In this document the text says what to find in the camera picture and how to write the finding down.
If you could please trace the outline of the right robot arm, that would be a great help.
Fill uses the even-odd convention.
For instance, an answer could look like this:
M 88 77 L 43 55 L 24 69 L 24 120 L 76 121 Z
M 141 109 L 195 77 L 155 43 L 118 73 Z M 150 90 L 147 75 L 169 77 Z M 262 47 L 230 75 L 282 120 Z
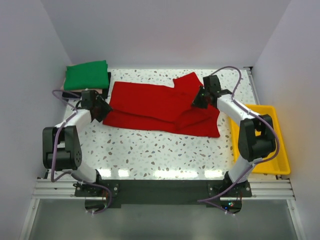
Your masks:
M 238 102 L 231 91 L 222 89 L 217 75 L 203 78 L 203 86 L 192 105 L 201 109 L 209 105 L 228 115 L 239 127 L 237 148 L 238 159 L 226 172 L 223 179 L 223 192 L 230 197 L 240 190 L 240 183 L 247 181 L 255 165 L 276 150 L 276 133 L 270 115 L 260 115 Z

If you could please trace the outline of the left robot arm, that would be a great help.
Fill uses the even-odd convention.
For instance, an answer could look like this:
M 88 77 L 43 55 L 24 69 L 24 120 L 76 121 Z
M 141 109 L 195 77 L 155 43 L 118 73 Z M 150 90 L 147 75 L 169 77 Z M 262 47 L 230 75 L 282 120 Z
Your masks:
M 81 92 L 78 105 L 70 106 L 69 117 L 42 130 L 42 162 L 50 170 L 51 182 L 70 175 L 85 183 L 92 196 L 99 196 L 104 184 L 98 170 L 83 161 L 79 133 L 93 121 L 102 122 L 113 109 L 96 90 L 88 89 Z

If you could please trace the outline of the red t shirt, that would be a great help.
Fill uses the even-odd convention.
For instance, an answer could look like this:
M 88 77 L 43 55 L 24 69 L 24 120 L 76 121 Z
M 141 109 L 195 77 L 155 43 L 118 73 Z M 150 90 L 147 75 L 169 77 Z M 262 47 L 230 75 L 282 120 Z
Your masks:
M 219 110 L 192 106 L 202 83 L 195 72 L 173 80 L 173 87 L 117 81 L 103 124 L 132 130 L 162 131 L 219 138 Z

